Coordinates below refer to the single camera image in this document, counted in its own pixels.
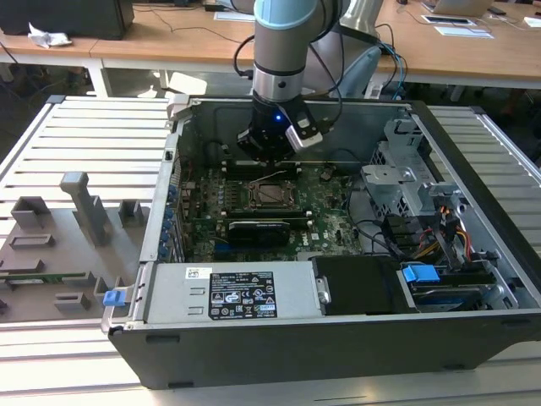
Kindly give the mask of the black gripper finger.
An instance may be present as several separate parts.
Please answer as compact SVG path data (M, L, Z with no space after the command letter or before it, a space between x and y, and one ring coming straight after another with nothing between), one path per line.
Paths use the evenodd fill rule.
M237 145L253 161L269 161L265 148L254 137L250 129L246 129L237 135Z
M268 148L268 163L276 164L289 160L295 155L295 150L288 141L271 142Z

